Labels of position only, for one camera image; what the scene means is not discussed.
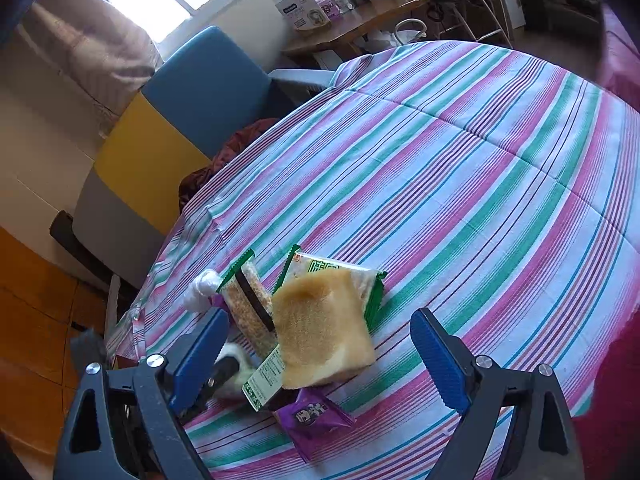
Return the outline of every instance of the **purple snack package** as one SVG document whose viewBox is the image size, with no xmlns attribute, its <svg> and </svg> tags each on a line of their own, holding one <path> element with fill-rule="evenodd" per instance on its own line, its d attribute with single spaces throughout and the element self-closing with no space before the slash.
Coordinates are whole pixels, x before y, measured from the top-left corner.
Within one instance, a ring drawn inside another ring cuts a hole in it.
<svg viewBox="0 0 640 480">
<path fill-rule="evenodd" d="M 296 402 L 279 408 L 273 416 L 305 462 L 310 461 L 321 435 L 336 428 L 350 428 L 356 422 L 318 388 L 301 388 Z"/>
</svg>

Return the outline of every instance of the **bread slice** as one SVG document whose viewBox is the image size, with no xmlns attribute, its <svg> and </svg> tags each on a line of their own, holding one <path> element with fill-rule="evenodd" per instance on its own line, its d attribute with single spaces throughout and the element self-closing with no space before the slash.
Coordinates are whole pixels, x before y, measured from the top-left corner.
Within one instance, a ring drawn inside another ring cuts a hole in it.
<svg viewBox="0 0 640 480">
<path fill-rule="evenodd" d="M 350 270 L 323 269 L 288 280 L 272 302 L 283 388 L 344 380 L 375 361 Z"/>
</svg>

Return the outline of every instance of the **screw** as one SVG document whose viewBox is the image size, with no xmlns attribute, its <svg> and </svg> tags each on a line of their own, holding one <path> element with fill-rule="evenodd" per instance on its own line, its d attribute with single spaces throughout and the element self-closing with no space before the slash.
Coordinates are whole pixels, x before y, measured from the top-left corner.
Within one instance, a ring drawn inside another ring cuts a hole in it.
<svg viewBox="0 0 640 480">
<path fill-rule="evenodd" d="M 476 364 L 481 368 L 491 368 L 494 365 L 494 360 L 488 355 L 479 355 L 476 357 Z"/>
<path fill-rule="evenodd" d="M 538 371 L 546 377 L 551 377 L 554 374 L 554 369 L 551 366 L 544 363 L 542 363 L 541 365 L 538 365 Z"/>
<path fill-rule="evenodd" d="M 152 368 L 158 368 L 159 366 L 162 366 L 162 363 L 164 363 L 164 356 L 160 354 L 151 354 L 146 358 L 146 365 L 151 366 Z"/>
<path fill-rule="evenodd" d="M 91 363 L 84 369 L 89 375 L 95 375 L 100 371 L 100 363 Z"/>
</svg>

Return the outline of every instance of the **striped tablecloth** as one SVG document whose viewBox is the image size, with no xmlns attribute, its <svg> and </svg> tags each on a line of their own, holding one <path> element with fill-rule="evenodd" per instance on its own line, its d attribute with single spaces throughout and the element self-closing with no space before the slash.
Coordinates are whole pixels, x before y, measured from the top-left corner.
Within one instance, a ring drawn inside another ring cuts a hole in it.
<svg viewBox="0 0 640 480">
<path fill-rule="evenodd" d="M 474 353 L 541 362 L 583 410 L 638 295 L 640 116 L 562 68 L 435 41 L 364 56 L 189 203 L 111 351 L 162 352 L 180 295 L 247 248 L 273 286 L 292 244 L 388 271 L 376 363 L 326 388 L 357 417 L 298 457 L 269 415 L 215 402 L 188 433 L 219 479 L 423 478 L 458 421 L 409 338 L 428 305 Z M 503 413 L 479 478 L 508 426 Z"/>
</svg>

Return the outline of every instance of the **chair armrest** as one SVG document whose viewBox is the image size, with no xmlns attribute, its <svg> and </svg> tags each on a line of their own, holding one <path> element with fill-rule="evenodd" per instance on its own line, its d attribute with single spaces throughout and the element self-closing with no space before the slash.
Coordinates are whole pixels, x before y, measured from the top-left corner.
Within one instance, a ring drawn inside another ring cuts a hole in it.
<svg viewBox="0 0 640 480">
<path fill-rule="evenodd" d="M 325 88 L 329 88 L 334 73 L 332 70 L 278 68 L 269 72 L 269 77 L 296 106 L 300 106 Z"/>
</svg>

